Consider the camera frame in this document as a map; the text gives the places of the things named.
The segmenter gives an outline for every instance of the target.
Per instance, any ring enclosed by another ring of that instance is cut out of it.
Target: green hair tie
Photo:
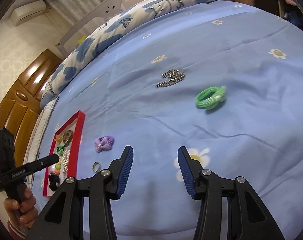
[[[225,91],[226,87],[210,87],[198,94],[195,99],[195,103],[198,108],[205,108],[211,110],[215,108],[219,103],[225,101]]]

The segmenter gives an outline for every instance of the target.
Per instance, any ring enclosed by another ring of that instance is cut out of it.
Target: air conditioner
[[[26,4],[24,6],[16,8],[10,19],[14,26],[24,23],[40,14],[46,9],[46,4],[43,0]]]

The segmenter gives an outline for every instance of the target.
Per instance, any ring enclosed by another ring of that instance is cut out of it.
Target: patterned wallpaper
[[[45,14],[19,26],[13,26],[10,19],[0,22],[0,102],[21,72],[45,49],[62,58],[55,47],[61,37]]]

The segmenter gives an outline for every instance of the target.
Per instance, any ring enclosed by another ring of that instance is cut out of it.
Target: human hand
[[[20,210],[24,213],[19,219],[27,228],[31,228],[38,217],[38,210],[34,207],[36,204],[36,199],[32,195],[30,188],[27,187],[25,189],[24,197],[25,200],[20,205],[18,201],[11,198],[6,198],[4,200],[4,207],[11,224],[21,232],[23,232],[23,229],[21,228],[21,225],[13,212],[14,210]]]
[[[285,0],[285,2],[290,4],[290,5],[297,6],[297,4],[293,0]]]

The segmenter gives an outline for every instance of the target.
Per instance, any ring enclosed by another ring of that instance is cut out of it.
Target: purple hair tie
[[[107,135],[95,140],[95,150],[97,153],[101,151],[109,151],[114,144],[115,138],[113,136]]]

